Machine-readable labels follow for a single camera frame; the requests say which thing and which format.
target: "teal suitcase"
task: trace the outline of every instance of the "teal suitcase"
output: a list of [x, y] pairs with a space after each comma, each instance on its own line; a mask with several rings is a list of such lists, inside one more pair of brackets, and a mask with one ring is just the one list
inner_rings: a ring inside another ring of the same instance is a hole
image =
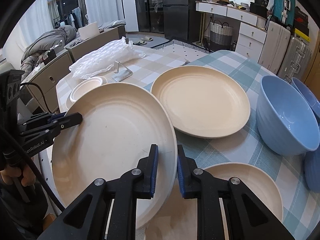
[[279, 19], [279, 23], [292, 27], [295, 7], [296, 0], [274, 0], [273, 16]]

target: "disposable paper bowl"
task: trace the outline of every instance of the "disposable paper bowl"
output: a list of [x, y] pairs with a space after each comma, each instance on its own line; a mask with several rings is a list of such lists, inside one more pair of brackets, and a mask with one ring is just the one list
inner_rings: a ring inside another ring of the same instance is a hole
[[92, 77], [77, 85], [70, 94], [70, 101], [75, 103], [80, 97], [103, 84], [101, 77]]

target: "window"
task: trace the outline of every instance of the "window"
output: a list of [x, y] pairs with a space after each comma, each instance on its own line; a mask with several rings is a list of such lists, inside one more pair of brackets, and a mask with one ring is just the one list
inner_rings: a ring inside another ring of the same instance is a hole
[[59, 15], [68, 14], [73, 9], [77, 8], [78, 0], [56, 0], [58, 5]]

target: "cable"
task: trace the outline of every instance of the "cable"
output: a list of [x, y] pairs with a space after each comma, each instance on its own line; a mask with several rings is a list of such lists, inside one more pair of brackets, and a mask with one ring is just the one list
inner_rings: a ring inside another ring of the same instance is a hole
[[203, 32], [205, 32], [208, 29], [208, 27], [209, 27], [209, 25], [211, 23], [211, 20], [212, 20], [212, 16], [210, 16], [210, 22], [208, 23], [208, 26], [206, 27], [206, 29]]
[[55, 205], [61, 210], [61, 212], [64, 211], [65, 209], [64, 206], [60, 203], [60, 201], [57, 199], [55, 194], [52, 192], [51, 188], [42, 177], [41, 172], [38, 170], [37, 166], [34, 164], [34, 162], [29, 157], [29, 155], [27, 155], [27, 153], [21, 147], [21, 145], [2, 126], [0, 126], [0, 134], [10, 144], [10, 146], [12, 146], [12, 148], [21, 156], [21, 158], [26, 162], [26, 164], [29, 165], [30, 169], [33, 171], [34, 175], [39, 180], [40, 184], [42, 185], [44, 190], [47, 192], [48, 196], [55, 203]]
[[45, 107], [47, 108], [48, 112], [49, 112], [50, 114], [52, 114], [52, 112], [50, 111], [50, 109], [49, 109], [49, 107], [48, 107], [48, 105], [47, 105], [47, 101], [45, 101], [45, 97], [44, 97], [44, 94], [43, 94], [40, 86], [39, 86], [38, 84], [36, 84], [36, 83], [33, 83], [33, 82], [24, 82], [24, 83], [21, 83], [21, 84], [20, 84], [20, 86], [25, 86], [25, 85], [36, 86], [36, 87], [40, 90], [40, 93], [41, 93], [41, 95], [42, 95], [42, 97], [43, 97], [43, 101], [44, 101]]

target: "stacked bowl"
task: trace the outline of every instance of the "stacked bowl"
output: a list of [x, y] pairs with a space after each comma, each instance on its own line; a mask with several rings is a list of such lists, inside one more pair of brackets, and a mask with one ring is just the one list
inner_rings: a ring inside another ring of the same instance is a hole
[[[310, 105], [318, 122], [320, 122], [320, 103], [310, 89], [299, 79], [292, 78], [291, 85], [304, 97]], [[312, 152], [307, 152], [304, 160], [305, 177], [309, 189], [320, 193], [320, 147]]]
[[319, 127], [309, 104], [279, 77], [262, 77], [256, 120], [264, 142], [280, 155], [298, 155], [319, 146]]

